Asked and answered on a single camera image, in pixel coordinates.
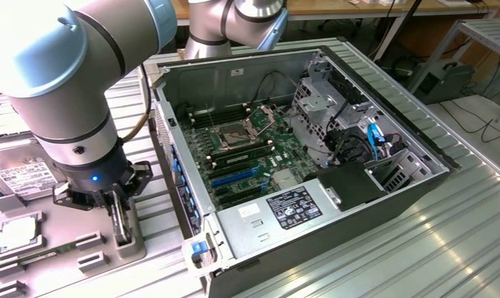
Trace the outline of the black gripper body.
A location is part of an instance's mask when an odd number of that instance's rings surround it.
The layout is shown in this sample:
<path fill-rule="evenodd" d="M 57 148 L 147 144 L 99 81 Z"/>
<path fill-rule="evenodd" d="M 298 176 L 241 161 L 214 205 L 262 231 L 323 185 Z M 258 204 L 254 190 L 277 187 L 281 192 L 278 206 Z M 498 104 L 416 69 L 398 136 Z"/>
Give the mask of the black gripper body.
<path fill-rule="evenodd" d="M 56 161 L 53 164 L 67 178 L 71 189 L 80 193 L 107 191 L 114 184 L 123 184 L 130 179 L 130 162 L 120 145 L 115 145 L 102 159 L 87 165 L 69 166 Z"/>

